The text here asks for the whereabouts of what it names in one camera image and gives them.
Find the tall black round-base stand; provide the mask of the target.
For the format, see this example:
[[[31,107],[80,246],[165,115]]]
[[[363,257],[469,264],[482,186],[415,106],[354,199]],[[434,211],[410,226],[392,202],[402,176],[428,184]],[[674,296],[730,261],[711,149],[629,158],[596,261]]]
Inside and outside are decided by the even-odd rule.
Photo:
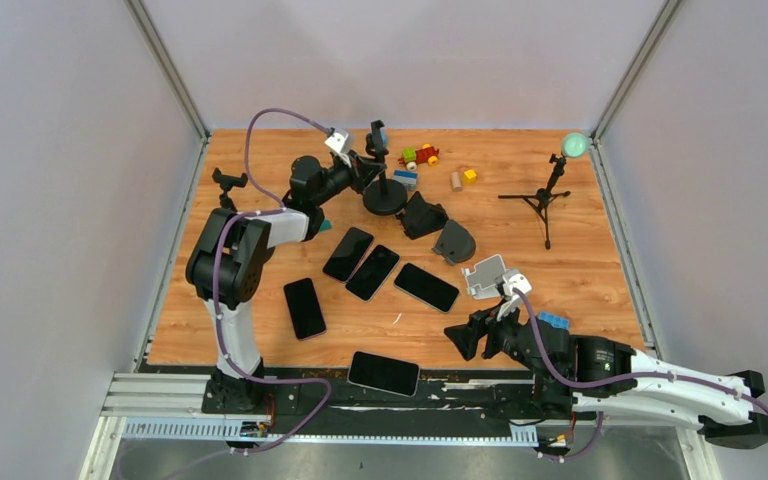
[[[384,123],[375,120],[370,124],[370,131],[365,139],[365,151],[371,156],[386,162],[389,150],[384,148],[379,131],[384,130]],[[382,173],[363,193],[364,207],[378,216],[395,215],[407,203],[407,190],[397,181]]]

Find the pink phone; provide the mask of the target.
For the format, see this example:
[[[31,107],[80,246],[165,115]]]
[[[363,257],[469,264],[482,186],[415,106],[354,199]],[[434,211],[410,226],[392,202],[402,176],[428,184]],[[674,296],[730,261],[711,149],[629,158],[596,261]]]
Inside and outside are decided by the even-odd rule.
[[[350,227],[335,247],[322,268],[322,272],[341,283],[346,283],[374,241],[374,236],[356,227]]]

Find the teal smartphone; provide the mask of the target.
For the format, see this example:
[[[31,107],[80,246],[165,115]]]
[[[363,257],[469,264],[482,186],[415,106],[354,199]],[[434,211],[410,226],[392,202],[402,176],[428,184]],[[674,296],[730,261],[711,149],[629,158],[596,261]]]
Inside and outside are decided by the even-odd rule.
[[[394,285],[441,313],[450,312],[459,296],[455,286],[413,263],[406,263],[402,267]]]

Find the black round-base clamp stand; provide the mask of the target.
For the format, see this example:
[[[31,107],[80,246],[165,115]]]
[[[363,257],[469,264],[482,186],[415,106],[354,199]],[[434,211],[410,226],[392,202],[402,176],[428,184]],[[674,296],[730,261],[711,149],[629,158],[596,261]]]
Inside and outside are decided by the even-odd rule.
[[[249,181],[248,175],[245,172],[238,176],[226,175],[219,168],[215,168],[211,178],[221,189],[219,195],[220,207],[227,210],[237,211],[235,203],[230,196],[230,192],[234,188],[245,188]]]

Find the purple phone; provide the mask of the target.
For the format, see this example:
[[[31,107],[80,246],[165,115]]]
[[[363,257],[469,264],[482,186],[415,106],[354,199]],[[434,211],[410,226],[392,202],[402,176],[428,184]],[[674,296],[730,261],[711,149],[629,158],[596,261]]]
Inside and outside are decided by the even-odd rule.
[[[311,278],[288,283],[283,292],[297,340],[307,340],[326,332],[326,321]]]

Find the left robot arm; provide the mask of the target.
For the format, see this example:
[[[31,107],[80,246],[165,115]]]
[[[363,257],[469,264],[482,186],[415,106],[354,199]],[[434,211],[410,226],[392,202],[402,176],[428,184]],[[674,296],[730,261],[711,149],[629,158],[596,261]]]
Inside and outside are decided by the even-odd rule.
[[[382,153],[350,151],[324,168],[313,156],[291,166],[289,189],[274,210],[213,210],[188,260],[185,276],[208,309],[219,356],[208,383],[215,397],[226,396],[243,413],[266,400],[263,357],[253,329],[251,300],[275,247],[311,240],[324,221],[325,202],[351,189],[364,193],[386,171]]]

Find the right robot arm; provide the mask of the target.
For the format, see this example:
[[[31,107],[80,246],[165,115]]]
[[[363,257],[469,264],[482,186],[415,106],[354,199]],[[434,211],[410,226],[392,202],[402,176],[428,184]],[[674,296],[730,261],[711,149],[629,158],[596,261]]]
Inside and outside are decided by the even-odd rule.
[[[659,420],[730,449],[768,443],[768,411],[758,404],[765,385],[756,371],[702,374],[604,337],[574,335],[565,318],[547,312],[527,323],[517,310],[502,319],[496,313],[475,311],[444,334],[465,360],[503,353],[532,374],[532,387],[497,402],[510,419],[593,412]]]

